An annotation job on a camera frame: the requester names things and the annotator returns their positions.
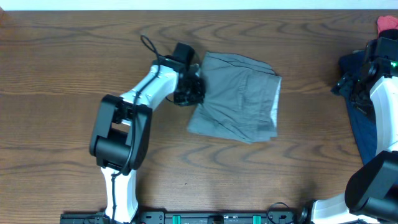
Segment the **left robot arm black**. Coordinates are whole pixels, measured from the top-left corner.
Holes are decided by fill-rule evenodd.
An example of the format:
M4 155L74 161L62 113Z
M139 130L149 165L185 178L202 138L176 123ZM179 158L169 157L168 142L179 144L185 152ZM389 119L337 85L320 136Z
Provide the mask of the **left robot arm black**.
M147 154L155 109L169 95L177 106L204 101L205 82L194 56L191 46L179 42L172 54L156 56L133 89L102 98L89 150L105 179L105 223L131 223L136 216L136 172Z

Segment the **grey shorts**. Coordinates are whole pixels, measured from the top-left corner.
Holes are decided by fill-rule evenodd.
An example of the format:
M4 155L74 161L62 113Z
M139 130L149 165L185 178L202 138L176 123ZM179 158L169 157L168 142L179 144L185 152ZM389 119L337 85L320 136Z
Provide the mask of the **grey shorts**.
M190 133L247 144L277 137L282 77L268 63L207 52L201 76L206 93L187 126Z

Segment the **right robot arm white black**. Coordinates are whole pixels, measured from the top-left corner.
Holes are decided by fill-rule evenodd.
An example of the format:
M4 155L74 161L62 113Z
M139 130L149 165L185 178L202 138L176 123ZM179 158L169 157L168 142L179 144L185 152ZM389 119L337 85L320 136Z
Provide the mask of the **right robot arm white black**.
M397 223L397 38L379 37L340 60L332 93L355 114L357 146L369 152L342 194L315 200L301 223Z

